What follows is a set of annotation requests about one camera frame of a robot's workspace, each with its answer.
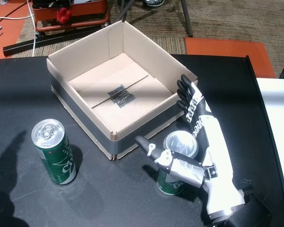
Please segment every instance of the brown carpet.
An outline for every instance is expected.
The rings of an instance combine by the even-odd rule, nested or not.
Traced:
[[[187,0],[194,37],[236,39],[264,43],[278,77],[284,67],[284,0]],[[109,0],[111,20],[120,7]],[[141,2],[128,11],[126,20],[169,53],[185,54],[186,27],[180,0],[166,0],[158,8]],[[25,21],[18,42],[33,38],[30,19]],[[37,48],[35,56],[49,55],[74,41]],[[28,57],[31,51],[13,57]]]

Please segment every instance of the orange mat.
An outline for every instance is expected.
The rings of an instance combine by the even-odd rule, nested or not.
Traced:
[[[0,17],[5,17],[8,13],[25,3],[26,0],[9,0],[5,5],[0,5]],[[27,5],[22,6],[8,17],[26,17],[29,11]],[[10,58],[3,55],[3,47],[15,44],[19,38],[25,20],[3,20],[0,22],[3,34],[0,36],[0,59]]]
[[[185,38],[187,54],[246,57],[249,56],[258,78],[275,78],[265,46],[262,43],[236,40]]]

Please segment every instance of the white cable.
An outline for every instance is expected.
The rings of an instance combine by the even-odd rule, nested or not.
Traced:
[[[5,19],[5,20],[23,20],[26,18],[29,18],[31,16],[27,16],[27,17],[0,17],[0,19]]]
[[[29,14],[30,14],[30,16],[32,18],[32,21],[33,21],[33,25],[34,25],[34,44],[33,44],[33,54],[32,54],[32,57],[33,57],[34,53],[35,53],[35,45],[36,45],[36,26],[35,26],[34,16],[32,14],[32,11],[30,10],[30,6],[29,6],[28,0],[27,0],[27,6],[28,6]]]

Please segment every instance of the box bottom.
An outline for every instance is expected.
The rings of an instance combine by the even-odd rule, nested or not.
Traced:
[[[59,101],[62,103],[64,108],[69,112],[69,114],[73,117],[73,119],[78,123],[78,125],[85,131],[85,133],[91,138],[91,140],[99,147],[99,149],[109,158],[109,160],[115,160],[115,159],[121,159],[126,154],[134,150],[138,145],[133,144],[128,149],[123,151],[120,154],[112,155],[110,154],[103,146],[102,144],[97,140],[97,138],[90,132],[90,130],[82,123],[82,121],[76,116],[76,114],[71,110],[71,108],[66,104],[66,102],[59,96],[57,91],[52,87],[53,93],[56,95],[56,97],[59,99]],[[148,133],[145,138],[149,139],[156,135],[158,132],[169,126],[171,123],[173,123],[176,119],[181,117],[183,115],[183,112],[179,112],[175,116],[171,117],[169,120],[167,120],[164,124],[158,126],[154,130],[152,130],[150,133]]]

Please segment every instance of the white table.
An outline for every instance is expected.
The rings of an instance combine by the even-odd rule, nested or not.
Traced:
[[[284,175],[284,79],[257,78]]]

